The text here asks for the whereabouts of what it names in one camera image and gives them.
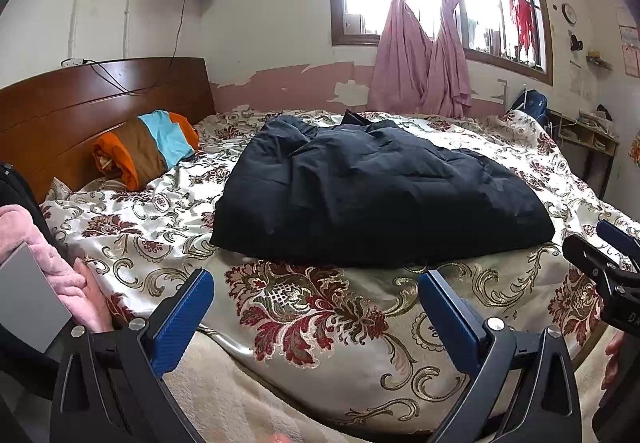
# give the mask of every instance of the wall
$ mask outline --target wall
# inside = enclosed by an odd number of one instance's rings
[[[202,56],[207,4],[186,0],[178,55]],[[68,57],[170,56],[181,9],[182,0],[10,0],[0,14],[0,87],[58,69]]]
[[[632,24],[622,0],[587,0],[591,9],[593,44],[613,71],[593,67],[597,76],[598,103],[607,107],[614,120],[620,147],[612,170],[606,200],[640,220],[640,168],[628,156],[634,136],[640,129],[640,79],[625,74],[619,20]]]
[[[552,9],[553,4],[560,8],[563,2],[571,3],[581,16],[574,32],[587,44],[592,31],[586,1],[547,1],[553,26],[554,87],[469,62],[472,87],[479,98],[491,100],[501,95],[504,84],[498,79],[502,79],[508,82],[508,103],[527,83],[527,87],[546,94],[550,106],[566,114],[573,116],[581,107],[593,107],[594,77],[586,68],[584,55],[570,51],[570,26],[559,9]],[[203,28],[204,55],[218,110],[241,103],[262,109],[344,108],[328,103],[335,99],[351,105],[366,104],[362,86],[369,85],[376,48],[332,47],[329,0],[215,0],[203,16]],[[569,91],[569,60],[583,65],[582,95]],[[350,79],[355,83],[344,87],[342,84]],[[337,83],[341,84],[341,96],[334,94]],[[479,114],[495,114],[502,105],[475,101],[474,109]]]

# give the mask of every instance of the wall clock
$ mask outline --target wall clock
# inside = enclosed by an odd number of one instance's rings
[[[562,14],[569,24],[573,25],[578,22],[578,17],[575,14],[574,8],[571,7],[571,4],[562,4]]]

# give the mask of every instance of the metal screw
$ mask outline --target metal screw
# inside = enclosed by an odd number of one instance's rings
[[[546,332],[553,338],[560,338],[562,336],[562,331],[560,331],[556,326],[549,326],[546,328]]]
[[[129,322],[129,329],[132,331],[140,331],[146,325],[144,318],[134,318]]]
[[[84,326],[76,326],[71,330],[73,338],[80,338],[82,335],[84,335]]]
[[[504,322],[497,317],[491,317],[486,324],[494,331],[502,331],[504,329]]]

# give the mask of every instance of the beige cloth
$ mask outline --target beige cloth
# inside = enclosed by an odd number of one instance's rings
[[[164,381],[207,443],[365,443],[295,410],[201,333]]]

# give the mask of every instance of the red cloth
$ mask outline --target red cloth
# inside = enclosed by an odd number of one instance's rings
[[[518,45],[529,51],[533,39],[533,8],[526,0],[510,0],[511,22],[518,29]]]

